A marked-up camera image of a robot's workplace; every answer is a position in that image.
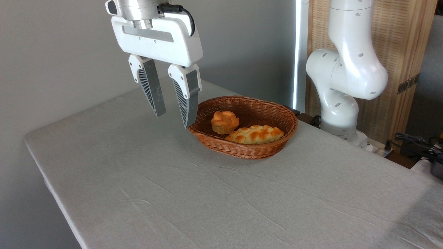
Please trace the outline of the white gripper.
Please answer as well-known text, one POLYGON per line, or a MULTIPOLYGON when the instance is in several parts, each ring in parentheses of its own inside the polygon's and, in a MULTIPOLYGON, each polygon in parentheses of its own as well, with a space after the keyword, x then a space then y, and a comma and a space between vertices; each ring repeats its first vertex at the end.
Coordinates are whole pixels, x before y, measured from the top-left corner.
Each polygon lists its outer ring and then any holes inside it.
POLYGON ((165 15, 153 19, 151 29, 135 28, 121 16, 112 16, 111 22, 120 48, 133 54, 128 59, 133 78, 141 85, 156 117, 166 113, 166 108, 153 59, 171 63, 168 74, 187 129, 196 120, 198 93, 202 90, 199 68, 194 64, 203 57, 198 31, 190 36, 189 17, 165 15))

